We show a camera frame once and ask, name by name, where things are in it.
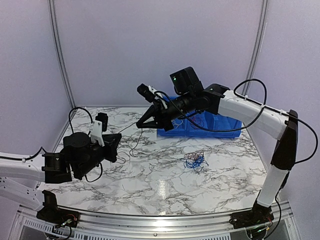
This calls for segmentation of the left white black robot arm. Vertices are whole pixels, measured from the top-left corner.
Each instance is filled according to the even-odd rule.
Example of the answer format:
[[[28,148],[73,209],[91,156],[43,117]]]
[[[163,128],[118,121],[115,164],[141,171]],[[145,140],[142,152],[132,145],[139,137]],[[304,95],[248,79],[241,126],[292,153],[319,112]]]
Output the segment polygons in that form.
[[[102,142],[92,140],[84,132],[63,138],[63,149],[58,153],[46,152],[26,159],[0,159],[0,195],[35,211],[43,209],[53,223],[63,219],[63,211],[49,191],[27,187],[16,179],[35,180],[46,184],[62,184],[73,179],[82,180],[103,160],[117,160],[120,133],[102,135]]]

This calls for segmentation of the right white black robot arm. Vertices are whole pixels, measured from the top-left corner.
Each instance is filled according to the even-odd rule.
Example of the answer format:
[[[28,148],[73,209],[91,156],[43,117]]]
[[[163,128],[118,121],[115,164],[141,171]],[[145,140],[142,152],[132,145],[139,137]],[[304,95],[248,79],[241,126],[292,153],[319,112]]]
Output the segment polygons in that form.
[[[136,123],[139,129],[170,131],[173,129],[174,119],[181,116],[189,119],[188,113],[192,112],[208,112],[236,119],[245,128],[255,127],[277,140],[271,167],[253,209],[247,214],[247,219],[252,224],[260,223],[267,216],[267,208],[273,203],[296,163],[297,113],[293,110],[288,113],[273,110],[265,103],[248,99],[220,84],[213,83],[203,87],[191,66],[171,74],[170,78],[178,95],[175,99],[170,99],[164,92],[145,84],[137,87],[137,92],[152,104]]]

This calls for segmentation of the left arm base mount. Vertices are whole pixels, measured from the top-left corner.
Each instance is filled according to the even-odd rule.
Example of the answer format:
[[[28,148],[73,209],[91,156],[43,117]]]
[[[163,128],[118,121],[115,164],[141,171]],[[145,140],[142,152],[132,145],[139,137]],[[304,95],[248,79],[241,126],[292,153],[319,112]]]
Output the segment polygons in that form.
[[[78,225],[80,213],[59,207],[44,207],[37,212],[36,217],[60,227],[65,223],[75,228]]]

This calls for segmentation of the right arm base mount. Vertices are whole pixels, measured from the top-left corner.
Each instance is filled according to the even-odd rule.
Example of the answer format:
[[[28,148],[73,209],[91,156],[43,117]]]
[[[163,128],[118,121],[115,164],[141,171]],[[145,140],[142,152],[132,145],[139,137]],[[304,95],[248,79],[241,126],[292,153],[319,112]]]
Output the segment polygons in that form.
[[[234,212],[231,214],[229,223],[234,229],[252,227],[274,220],[274,215],[270,208],[251,209],[245,211]]]

